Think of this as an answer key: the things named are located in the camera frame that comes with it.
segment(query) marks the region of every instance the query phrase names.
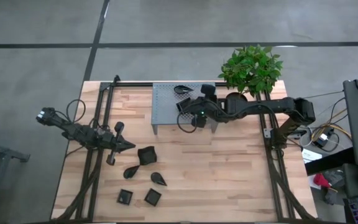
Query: black cube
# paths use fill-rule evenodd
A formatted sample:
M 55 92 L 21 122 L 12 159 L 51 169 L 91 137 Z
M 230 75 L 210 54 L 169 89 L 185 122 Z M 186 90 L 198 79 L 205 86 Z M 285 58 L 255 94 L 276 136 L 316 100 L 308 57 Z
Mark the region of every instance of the black cube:
M 121 203 L 123 205 L 129 205 L 131 202 L 132 194 L 133 192 L 121 189 L 117 198 L 117 203 Z
M 160 200 L 160 197 L 161 197 L 160 193 L 158 193 L 157 191 L 155 191 L 153 189 L 150 189 L 149 192 L 146 195 L 146 198 L 144 198 L 144 200 L 147 203 L 149 203 L 149 204 L 151 204 L 153 206 L 156 206 L 158 200 Z

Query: red object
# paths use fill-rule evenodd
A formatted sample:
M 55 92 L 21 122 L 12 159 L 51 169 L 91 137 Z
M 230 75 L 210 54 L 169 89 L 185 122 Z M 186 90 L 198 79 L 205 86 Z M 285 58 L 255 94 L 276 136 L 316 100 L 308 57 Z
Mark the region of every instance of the red object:
M 331 187 L 328 180 L 326 180 L 322 174 L 316 174 L 313 179 L 313 182 L 323 187 Z

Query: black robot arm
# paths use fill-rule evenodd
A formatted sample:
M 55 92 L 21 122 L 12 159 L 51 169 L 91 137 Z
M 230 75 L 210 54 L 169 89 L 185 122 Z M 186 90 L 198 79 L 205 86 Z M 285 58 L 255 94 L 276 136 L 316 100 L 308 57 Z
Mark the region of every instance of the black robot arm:
M 122 130 L 124 129 L 124 124 L 122 122 L 117 122 L 114 127 L 117 134 L 113 135 L 113 133 L 108 130 L 96 130 L 91 128 L 90 125 L 73 124 L 61 118 L 54 108 L 42 108 L 36 119 L 43 125 L 56 126 L 62 129 L 63 137 L 69 140 L 76 140 L 87 149 L 101 147 L 120 153 L 136 147 L 136 145 L 126 141 L 121 135 Z
M 239 93 L 230 93 L 226 98 L 217 98 L 215 87 L 211 85 L 203 85 L 201 92 L 205 96 L 200 96 L 195 100 L 187 98 L 177 103 L 180 113 L 191 113 L 195 116 L 192 125 L 196 127 L 203 128 L 206 118 L 219 123 L 227 123 L 251 114 L 285 113 L 289 115 L 280 127 L 278 127 L 277 120 L 275 124 L 272 124 L 271 144 L 276 148 L 286 147 L 288 135 L 299 126 L 307 126 L 316 120 L 313 104 L 302 98 L 287 97 L 281 100 L 248 102 L 247 98 Z

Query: wooden table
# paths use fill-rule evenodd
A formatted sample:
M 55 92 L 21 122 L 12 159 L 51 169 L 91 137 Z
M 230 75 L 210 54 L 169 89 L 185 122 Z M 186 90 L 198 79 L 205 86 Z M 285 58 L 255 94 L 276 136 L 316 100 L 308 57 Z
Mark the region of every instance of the wooden table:
M 88 124 L 94 116 L 99 84 L 84 82 L 81 99 L 86 103 L 86 113 L 81 124 Z M 221 98 L 230 92 L 232 90 L 217 88 Z M 279 99 L 286 95 L 284 82 L 277 82 L 271 98 Z M 137 147 L 116 156 L 115 166 L 106 164 L 110 151 L 104 151 L 95 222 L 277 220 L 258 115 L 221 123 L 215 134 L 209 129 L 187 134 L 176 126 L 161 126 L 155 136 L 150 125 L 151 106 L 152 87 L 114 89 L 109 125 L 114 127 L 116 122 L 122 121 L 125 124 L 122 135 Z M 77 117 L 82 112 L 83 107 L 79 104 Z M 283 123 L 287 116 L 278 114 L 277 118 L 279 123 Z M 78 146 L 78 143 L 71 142 L 68 152 Z M 137 149 L 146 146 L 155 146 L 158 162 L 141 166 L 131 180 L 124 179 L 124 170 L 139 164 Z M 86 149 L 82 149 L 66 158 L 52 218 L 62 214 L 79 191 L 85 157 Z M 285 149 L 285 165 L 291 190 L 307 211 L 316 217 L 298 147 Z M 150 180 L 153 172 L 161 173 L 168 187 L 154 184 Z M 156 207 L 144 201 L 150 188 L 162 194 Z M 116 202 L 121 189 L 134 193 L 129 206 Z M 282 192 L 280 198 L 285 211 Z

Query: metal pegboard platform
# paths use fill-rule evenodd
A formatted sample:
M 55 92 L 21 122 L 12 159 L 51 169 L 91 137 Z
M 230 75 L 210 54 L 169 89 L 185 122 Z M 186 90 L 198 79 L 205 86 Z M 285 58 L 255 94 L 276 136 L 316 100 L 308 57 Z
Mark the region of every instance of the metal pegboard platform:
M 201 86 L 209 84 L 215 86 L 215 82 L 166 82 L 153 83 L 153 101 L 152 101 L 152 125 L 176 124 L 178 108 L 176 103 L 190 97 L 195 99 L 198 96 L 204 96 L 201 93 Z M 192 88 L 194 91 L 185 94 L 177 94 L 173 91 L 177 85 L 184 85 Z M 180 116 L 180 124 L 190 124 L 192 115 L 184 114 Z

